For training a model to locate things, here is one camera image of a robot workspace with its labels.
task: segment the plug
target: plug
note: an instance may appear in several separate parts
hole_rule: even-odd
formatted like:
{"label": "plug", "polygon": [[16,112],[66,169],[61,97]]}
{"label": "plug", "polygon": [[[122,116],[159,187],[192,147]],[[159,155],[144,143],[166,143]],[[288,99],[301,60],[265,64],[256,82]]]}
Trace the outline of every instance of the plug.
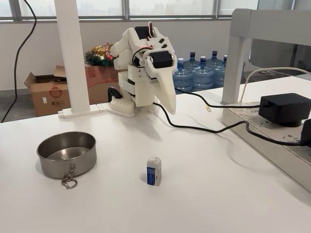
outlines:
{"label": "plug", "polygon": [[263,96],[260,100],[259,115],[272,123],[286,127],[298,127],[308,119],[311,99],[295,93]]}
{"label": "plug", "polygon": [[303,124],[300,141],[311,148],[311,119],[306,120]]}

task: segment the metal bowl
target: metal bowl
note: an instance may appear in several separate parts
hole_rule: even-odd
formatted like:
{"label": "metal bowl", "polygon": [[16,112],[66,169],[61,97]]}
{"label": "metal bowl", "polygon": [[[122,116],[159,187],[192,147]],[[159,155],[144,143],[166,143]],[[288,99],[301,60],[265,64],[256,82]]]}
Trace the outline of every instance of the metal bowl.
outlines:
{"label": "metal bowl", "polygon": [[44,174],[53,178],[65,178],[69,166],[75,165],[74,176],[90,170],[96,163],[96,140],[84,132],[67,132],[44,140],[37,154]]}

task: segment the green garland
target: green garland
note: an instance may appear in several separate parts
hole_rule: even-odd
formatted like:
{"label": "green garland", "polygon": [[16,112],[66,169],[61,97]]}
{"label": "green garland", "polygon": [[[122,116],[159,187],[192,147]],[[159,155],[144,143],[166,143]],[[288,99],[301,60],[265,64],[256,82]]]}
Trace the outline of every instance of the green garland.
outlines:
{"label": "green garland", "polygon": [[103,60],[99,56],[95,55],[95,52],[86,52],[86,61],[92,66],[112,67],[113,61],[116,58],[113,57],[111,60],[105,57]]}

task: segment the gold ornament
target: gold ornament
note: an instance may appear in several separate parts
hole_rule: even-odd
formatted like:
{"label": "gold ornament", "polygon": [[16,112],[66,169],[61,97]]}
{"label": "gold ornament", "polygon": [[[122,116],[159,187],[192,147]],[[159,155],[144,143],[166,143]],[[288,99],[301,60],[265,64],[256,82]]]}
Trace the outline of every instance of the gold ornament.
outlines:
{"label": "gold ornament", "polygon": [[99,45],[92,48],[88,52],[93,52],[95,56],[98,56],[101,60],[103,60],[105,57],[110,57],[111,46],[113,46],[112,43],[105,43],[104,45]]}

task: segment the window frame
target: window frame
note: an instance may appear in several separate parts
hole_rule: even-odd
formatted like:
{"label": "window frame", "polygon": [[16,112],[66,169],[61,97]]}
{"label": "window frame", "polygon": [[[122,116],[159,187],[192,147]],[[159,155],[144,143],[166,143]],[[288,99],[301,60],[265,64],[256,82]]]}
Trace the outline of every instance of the window frame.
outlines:
{"label": "window frame", "polygon": [[[33,17],[21,15],[18,0],[8,0],[11,8],[11,17],[0,17],[0,23],[27,23],[34,20]],[[182,16],[131,16],[130,0],[122,0],[122,16],[79,16],[80,22],[133,22],[133,21],[214,21],[231,20],[232,15],[220,15],[220,6],[222,0],[214,0],[212,15],[182,15]],[[295,0],[292,0],[292,10],[295,6]],[[56,22],[56,17],[37,16],[38,22]]]}

